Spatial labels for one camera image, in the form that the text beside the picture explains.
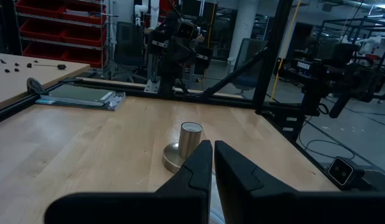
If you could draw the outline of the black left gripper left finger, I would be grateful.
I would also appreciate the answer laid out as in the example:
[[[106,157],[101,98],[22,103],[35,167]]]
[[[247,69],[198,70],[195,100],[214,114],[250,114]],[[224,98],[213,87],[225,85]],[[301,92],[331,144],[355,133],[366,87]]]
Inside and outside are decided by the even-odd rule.
[[[155,192],[79,192],[52,202],[45,224],[207,224],[213,148],[202,141]]]

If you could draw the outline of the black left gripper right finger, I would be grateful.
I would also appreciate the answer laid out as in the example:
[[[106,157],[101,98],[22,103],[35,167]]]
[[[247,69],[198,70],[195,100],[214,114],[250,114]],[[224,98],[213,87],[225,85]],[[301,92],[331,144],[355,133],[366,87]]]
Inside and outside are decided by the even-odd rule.
[[[385,193],[301,192],[224,141],[214,158],[226,224],[385,224]]]

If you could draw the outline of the brass lamp socket base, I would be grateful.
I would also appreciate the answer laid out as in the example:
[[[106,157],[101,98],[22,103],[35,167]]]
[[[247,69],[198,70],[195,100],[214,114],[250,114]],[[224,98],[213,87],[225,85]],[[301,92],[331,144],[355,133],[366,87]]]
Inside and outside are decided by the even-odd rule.
[[[202,126],[193,123],[182,123],[178,142],[164,147],[162,163],[164,167],[176,173],[200,143]]]

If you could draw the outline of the dark office chair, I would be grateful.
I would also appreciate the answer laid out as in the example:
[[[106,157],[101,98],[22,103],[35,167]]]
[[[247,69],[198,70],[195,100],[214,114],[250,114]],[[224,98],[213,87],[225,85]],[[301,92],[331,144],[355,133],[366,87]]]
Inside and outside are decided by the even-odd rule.
[[[113,63],[114,75],[120,75],[124,81],[132,83],[135,79],[147,81],[143,36],[139,26],[117,22]]]

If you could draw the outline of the white concrete column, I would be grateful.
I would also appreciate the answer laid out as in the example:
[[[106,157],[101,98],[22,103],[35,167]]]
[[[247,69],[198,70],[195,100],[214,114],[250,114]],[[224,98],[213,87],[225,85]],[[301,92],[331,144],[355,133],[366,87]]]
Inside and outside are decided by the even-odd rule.
[[[229,59],[238,56],[244,38],[250,38],[259,0],[238,0],[238,10],[230,47]]]

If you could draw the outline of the blue office chair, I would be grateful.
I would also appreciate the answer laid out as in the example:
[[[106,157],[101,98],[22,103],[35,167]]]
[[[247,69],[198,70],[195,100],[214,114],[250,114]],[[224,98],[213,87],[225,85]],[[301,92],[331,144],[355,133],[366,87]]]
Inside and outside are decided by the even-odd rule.
[[[261,51],[267,44],[267,41],[258,39],[244,38],[241,42],[237,57],[235,59],[235,65],[233,71],[237,70],[240,66],[245,64],[254,54]],[[263,59],[251,68],[247,69],[243,74],[235,78],[231,83],[239,90],[241,94],[244,91],[252,90],[257,85],[257,78],[261,71]]]

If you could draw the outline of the red storage bin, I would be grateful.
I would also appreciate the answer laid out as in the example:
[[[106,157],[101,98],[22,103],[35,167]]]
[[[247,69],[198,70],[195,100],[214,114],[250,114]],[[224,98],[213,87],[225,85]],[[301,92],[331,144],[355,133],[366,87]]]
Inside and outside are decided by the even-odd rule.
[[[91,68],[101,68],[106,60],[106,54],[100,50],[68,48],[63,59],[69,62],[86,63]]]
[[[19,28],[23,37],[31,39],[49,40],[54,42],[61,41],[61,33],[65,26],[54,22],[47,22],[37,19],[28,19]]]
[[[25,14],[57,16],[63,6],[62,0],[18,0],[16,8]]]
[[[23,51],[25,57],[61,60],[66,51],[64,46],[31,42]]]
[[[67,27],[61,33],[61,39],[68,44],[101,47],[106,41],[106,28]]]
[[[106,6],[89,1],[66,0],[60,14],[62,19],[102,25],[106,21]]]

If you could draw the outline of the green notebook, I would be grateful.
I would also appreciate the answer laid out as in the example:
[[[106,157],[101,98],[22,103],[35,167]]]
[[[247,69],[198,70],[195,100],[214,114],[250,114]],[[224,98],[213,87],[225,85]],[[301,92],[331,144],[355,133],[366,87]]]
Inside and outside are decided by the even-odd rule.
[[[47,95],[41,95],[43,100],[73,103],[88,106],[103,106],[116,94],[115,91],[87,88],[75,85],[62,85]]]

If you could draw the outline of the grey round disc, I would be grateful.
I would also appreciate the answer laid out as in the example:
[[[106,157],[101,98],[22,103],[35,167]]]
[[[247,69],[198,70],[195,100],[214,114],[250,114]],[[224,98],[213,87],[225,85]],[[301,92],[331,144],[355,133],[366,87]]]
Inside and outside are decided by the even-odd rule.
[[[35,78],[27,79],[27,92],[30,94],[38,94],[38,95],[48,95],[49,92],[46,91],[43,86],[40,84],[38,80]]]

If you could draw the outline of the light wooden office desk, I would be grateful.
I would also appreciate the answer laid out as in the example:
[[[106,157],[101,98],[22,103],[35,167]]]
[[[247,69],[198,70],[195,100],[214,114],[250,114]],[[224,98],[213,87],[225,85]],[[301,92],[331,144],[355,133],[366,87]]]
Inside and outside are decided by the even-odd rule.
[[[59,60],[49,60],[44,58],[24,57],[11,54],[0,54],[0,59],[6,64],[0,62],[0,109],[14,103],[27,95],[27,79],[35,78],[44,87],[51,86],[67,77],[75,77],[90,69],[85,63],[66,62]],[[66,69],[59,70],[56,67],[40,67],[33,64],[42,65],[66,65]]]

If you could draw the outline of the black neighbouring station frame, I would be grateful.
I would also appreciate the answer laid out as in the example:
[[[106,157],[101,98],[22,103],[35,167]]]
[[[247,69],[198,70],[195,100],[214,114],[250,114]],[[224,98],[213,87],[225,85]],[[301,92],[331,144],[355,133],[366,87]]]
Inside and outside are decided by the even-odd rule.
[[[347,41],[359,43],[365,47],[364,39],[380,36],[378,44],[365,53],[374,60],[374,69],[381,73],[381,79],[376,87],[374,99],[378,103],[385,101],[385,14],[368,15],[350,19],[324,20],[320,26],[314,27],[312,37],[319,42],[341,41],[346,37]]]

